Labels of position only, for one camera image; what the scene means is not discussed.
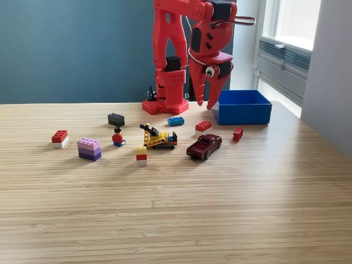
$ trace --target blue bin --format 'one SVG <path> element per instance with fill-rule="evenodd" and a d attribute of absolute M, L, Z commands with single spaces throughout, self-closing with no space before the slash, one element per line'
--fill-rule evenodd
<path fill-rule="evenodd" d="M 212 112 L 219 125 L 269 124 L 271 107 L 257 90 L 223 90 Z"/>

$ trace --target pink lego brick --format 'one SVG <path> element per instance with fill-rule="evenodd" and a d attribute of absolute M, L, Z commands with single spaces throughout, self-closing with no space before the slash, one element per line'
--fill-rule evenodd
<path fill-rule="evenodd" d="M 80 139 L 77 141 L 77 147 L 86 150 L 96 150 L 100 147 L 100 142 L 94 139 Z"/>

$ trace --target toy pickup truck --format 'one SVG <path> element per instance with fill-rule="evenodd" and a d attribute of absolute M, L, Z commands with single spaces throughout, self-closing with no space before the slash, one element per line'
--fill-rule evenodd
<path fill-rule="evenodd" d="M 202 135 L 197 142 L 187 148 L 186 154 L 191 158 L 207 160 L 209 155 L 221 146 L 221 143 L 222 139 L 217 135 Z"/>

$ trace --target stacked lego bricks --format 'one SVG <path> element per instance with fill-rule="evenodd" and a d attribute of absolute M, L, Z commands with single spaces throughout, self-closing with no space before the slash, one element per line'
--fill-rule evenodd
<path fill-rule="evenodd" d="M 108 123 L 110 125 L 114 125 L 115 127 L 122 127 L 125 125 L 125 117 L 120 114 L 109 114 L 108 115 Z"/>
<path fill-rule="evenodd" d="M 208 121 L 203 121 L 196 125 L 196 136 L 209 134 L 211 131 L 211 123 Z"/>
<path fill-rule="evenodd" d="M 58 130 L 55 135 L 52 136 L 51 142 L 54 149 L 63 148 L 68 142 L 67 130 Z"/>
<path fill-rule="evenodd" d="M 77 141 L 78 156 L 86 160 L 96 161 L 101 158 L 100 142 L 94 139 Z"/>
<path fill-rule="evenodd" d="M 136 162 L 137 166 L 147 165 L 147 148 L 146 147 L 136 147 Z"/>

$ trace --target lego construction vehicle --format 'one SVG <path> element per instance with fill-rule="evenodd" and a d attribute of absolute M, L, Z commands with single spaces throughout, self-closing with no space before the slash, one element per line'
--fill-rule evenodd
<path fill-rule="evenodd" d="M 152 147 L 157 150 L 173 150 L 177 145 L 177 136 L 175 132 L 172 132 L 172 136 L 170 136 L 169 133 L 159 132 L 156 128 L 150 128 L 149 124 L 140 124 L 139 127 L 145 131 L 145 147 Z"/>

